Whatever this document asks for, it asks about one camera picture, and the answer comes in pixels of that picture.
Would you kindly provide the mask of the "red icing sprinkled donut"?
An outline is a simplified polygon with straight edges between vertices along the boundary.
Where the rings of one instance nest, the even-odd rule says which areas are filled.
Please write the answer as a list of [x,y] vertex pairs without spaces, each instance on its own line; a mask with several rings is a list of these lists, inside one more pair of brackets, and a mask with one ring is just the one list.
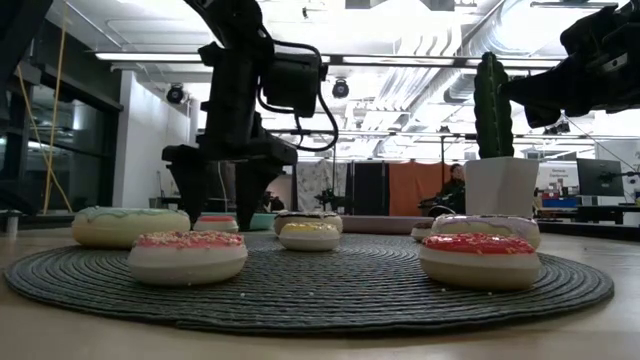
[[536,249],[518,236],[436,234],[419,251],[422,270],[434,281],[482,290],[523,290],[542,267]]

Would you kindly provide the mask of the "person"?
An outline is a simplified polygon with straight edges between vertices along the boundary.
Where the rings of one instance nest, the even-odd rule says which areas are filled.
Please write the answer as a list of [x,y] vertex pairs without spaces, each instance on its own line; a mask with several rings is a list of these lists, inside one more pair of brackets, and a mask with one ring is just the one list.
[[419,209],[426,217],[466,213],[464,169],[460,164],[450,167],[449,181],[434,197],[422,200]]

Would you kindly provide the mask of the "patterned white cloth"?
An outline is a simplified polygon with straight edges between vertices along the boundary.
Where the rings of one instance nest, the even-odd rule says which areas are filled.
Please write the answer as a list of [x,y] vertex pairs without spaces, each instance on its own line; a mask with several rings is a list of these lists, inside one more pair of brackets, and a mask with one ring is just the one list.
[[345,162],[301,162],[296,165],[296,187],[298,209],[314,211],[322,208],[316,199],[323,190],[332,189],[335,196],[346,192],[348,164]]

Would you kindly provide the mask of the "purple icing donut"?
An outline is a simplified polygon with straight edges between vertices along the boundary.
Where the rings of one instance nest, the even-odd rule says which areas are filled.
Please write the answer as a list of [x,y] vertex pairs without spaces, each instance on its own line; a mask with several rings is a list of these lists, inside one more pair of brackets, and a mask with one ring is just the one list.
[[541,235],[535,220],[506,215],[459,215],[437,217],[431,227],[432,234],[484,233],[490,235],[518,236],[534,249],[541,243]]

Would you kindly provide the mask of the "black curtain panel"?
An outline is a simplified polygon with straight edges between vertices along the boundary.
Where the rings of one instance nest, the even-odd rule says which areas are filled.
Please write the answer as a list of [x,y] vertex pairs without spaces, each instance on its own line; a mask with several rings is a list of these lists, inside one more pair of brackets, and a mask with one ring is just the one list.
[[346,211],[350,215],[389,214],[389,164],[352,162],[347,167]]

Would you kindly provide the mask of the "small pink icing donut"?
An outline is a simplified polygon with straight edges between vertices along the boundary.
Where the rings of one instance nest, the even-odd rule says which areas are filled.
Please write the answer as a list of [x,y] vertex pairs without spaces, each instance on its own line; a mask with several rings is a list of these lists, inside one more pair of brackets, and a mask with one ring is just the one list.
[[232,216],[227,215],[202,215],[193,226],[194,231],[218,231],[237,233],[239,226]]

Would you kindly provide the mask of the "long ceiling light bar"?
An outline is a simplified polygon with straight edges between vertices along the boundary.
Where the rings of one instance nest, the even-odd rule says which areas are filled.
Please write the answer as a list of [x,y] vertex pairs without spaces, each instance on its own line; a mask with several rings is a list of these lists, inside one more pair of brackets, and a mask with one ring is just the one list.
[[[145,53],[145,52],[94,52],[97,59],[108,62],[130,63],[201,63],[197,53]],[[329,54],[321,56],[322,62],[333,66],[388,66],[388,67],[434,67],[473,68],[480,57],[462,56],[400,56],[400,55],[347,55]],[[500,57],[498,60],[508,69],[549,69],[559,64],[561,58],[545,57]]]

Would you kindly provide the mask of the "black monitor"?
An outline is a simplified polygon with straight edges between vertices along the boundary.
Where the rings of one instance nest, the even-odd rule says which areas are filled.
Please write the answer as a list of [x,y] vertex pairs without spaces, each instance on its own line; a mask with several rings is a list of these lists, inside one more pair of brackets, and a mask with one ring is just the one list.
[[624,195],[619,161],[577,159],[576,162],[581,195],[609,197]]

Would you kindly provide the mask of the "small yellow icing donut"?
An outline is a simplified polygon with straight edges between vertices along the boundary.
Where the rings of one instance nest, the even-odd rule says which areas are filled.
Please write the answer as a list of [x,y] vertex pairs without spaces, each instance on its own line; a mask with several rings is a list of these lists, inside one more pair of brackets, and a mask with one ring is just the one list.
[[288,250],[330,251],[339,245],[341,233],[335,225],[321,222],[288,223],[278,239]]

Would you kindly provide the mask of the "grey metal post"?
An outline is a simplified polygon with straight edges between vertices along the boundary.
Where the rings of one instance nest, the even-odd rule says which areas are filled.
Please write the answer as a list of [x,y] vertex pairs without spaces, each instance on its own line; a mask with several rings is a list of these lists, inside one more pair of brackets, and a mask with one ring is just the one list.
[[15,236],[19,228],[22,213],[14,210],[0,211],[0,233]]

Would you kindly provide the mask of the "small black background robot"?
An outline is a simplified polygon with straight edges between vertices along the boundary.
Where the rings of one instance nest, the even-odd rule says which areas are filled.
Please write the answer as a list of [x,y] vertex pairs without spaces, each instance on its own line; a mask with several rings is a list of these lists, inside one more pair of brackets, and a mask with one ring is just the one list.
[[332,188],[322,190],[314,198],[319,202],[323,211],[338,212],[340,208],[346,205],[346,198],[334,193]]

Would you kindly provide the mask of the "teal plate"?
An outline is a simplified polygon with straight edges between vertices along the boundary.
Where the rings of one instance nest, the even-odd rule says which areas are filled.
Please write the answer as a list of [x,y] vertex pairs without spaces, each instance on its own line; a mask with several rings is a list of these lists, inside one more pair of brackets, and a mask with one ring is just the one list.
[[[236,217],[235,213],[224,213],[224,212],[205,212],[202,215],[227,215],[227,216],[232,216],[235,218],[238,226],[239,226],[239,230],[238,232],[241,231],[241,227],[240,227],[240,223],[239,220]],[[248,231],[262,231],[262,230],[270,230],[273,227],[274,224],[274,218],[275,215],[274,214],[269,214],[269,213],[256,213],[253,215],[251,221],[250,221],[250,225],[248,228]]]

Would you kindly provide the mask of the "pink icing sprinkled donut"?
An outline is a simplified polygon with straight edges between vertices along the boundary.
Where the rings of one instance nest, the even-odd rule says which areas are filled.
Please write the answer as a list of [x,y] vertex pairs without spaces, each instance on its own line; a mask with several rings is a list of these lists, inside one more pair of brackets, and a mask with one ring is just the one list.
[[139,236],[127,258],[133,278],[160,286],[193,286],[238,275],[248,257],[244,236],[219,231]]

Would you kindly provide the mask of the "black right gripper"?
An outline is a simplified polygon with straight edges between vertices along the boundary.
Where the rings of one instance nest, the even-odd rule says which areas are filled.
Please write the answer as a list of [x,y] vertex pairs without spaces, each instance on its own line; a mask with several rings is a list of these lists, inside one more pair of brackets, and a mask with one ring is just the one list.
[[612,114],[640,108],[640,55],[613,45],[599,51],[565,46],[567,58],[553,68],[499,86],[498,93],[525,106],[530,128],[554,125],[561,117],[591,110]]

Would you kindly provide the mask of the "small chocolate icing donut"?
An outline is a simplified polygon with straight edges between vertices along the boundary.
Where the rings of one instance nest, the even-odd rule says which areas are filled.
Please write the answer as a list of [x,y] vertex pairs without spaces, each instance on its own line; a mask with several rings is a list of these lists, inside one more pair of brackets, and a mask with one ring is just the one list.
[[416,242],[422,242],[426,237],[431,235],[431,222],[418,222],[413,225],[410,236]]

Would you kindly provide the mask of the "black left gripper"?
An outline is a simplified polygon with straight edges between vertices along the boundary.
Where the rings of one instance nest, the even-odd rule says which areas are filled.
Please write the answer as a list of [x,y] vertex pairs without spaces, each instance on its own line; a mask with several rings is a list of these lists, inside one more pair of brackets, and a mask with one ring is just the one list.
[[249,231],[256,213],[264,212],[264,197],[269,184],[282,174],[283,166],[298,161],[295,147],[272,135],[262,126],[259,112],[253,114],[246,143],[214,128],[196,135],[194,145],[169,145],[162,150],[162,160],[180,192],[184,211],[191,227],[201,216],[208,195],[209,162],[249,162],[235,165],[236,216],[239,229]]

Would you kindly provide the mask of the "white sign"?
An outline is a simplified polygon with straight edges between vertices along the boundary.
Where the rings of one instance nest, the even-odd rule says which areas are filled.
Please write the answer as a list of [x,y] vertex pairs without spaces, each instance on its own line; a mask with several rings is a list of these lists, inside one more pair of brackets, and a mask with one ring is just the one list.
[[563,187],[578,187],[579,177],[576,163],[540,163],[536,187],[547,189],[552,184],[562,183]]

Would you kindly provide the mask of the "white plant pot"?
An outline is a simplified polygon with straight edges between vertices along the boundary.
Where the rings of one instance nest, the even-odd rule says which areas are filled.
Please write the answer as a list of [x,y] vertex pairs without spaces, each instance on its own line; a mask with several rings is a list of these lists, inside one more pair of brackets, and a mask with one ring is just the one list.
[[531,218],[539,162],[497,157],[468,161],[465,210],[468,215],[510,215]]

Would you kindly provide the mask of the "pink plate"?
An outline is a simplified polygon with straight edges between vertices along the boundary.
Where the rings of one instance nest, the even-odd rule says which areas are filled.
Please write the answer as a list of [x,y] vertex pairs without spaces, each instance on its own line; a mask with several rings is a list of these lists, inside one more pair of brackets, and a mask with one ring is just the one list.
[[432,217],[344,215],[344,233],[409,235],[417,223],[432,223]]

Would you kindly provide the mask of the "green cactus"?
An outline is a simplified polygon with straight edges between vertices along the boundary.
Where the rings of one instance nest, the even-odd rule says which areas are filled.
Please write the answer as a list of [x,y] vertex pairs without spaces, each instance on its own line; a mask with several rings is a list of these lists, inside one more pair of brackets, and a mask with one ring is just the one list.
[[476,143],[481,159],[513,157],[512,108],[500,87],[509,81],[503,64],[492,52],[481,57],[474,78]]

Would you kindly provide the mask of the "mint icing donut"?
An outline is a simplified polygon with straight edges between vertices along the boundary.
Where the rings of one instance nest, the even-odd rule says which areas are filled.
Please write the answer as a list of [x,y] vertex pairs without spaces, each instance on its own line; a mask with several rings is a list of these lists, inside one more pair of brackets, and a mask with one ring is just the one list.
[[83,246],[130,249],[142,234],[189,231],[191,220],[180,210],[89,207],[72,222],[73,239]]

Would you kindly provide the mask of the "grey woven round placemat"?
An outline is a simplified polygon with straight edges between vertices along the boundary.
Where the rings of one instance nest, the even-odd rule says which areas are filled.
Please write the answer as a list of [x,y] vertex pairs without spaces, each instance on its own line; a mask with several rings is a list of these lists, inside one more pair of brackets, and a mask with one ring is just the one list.
[[247,236],[239,275],[203,286],[135,281],[124,250],[62,247],[26,256],[4,273],[33,301],[102,317],[245,335],[350,336],[477,330],[564,315],[609,300],[613,280],[543,255],[532,287],[455,288],[422,271],[418,245],[402,236],[345,236],[330,252],[294,252],[266,234]]

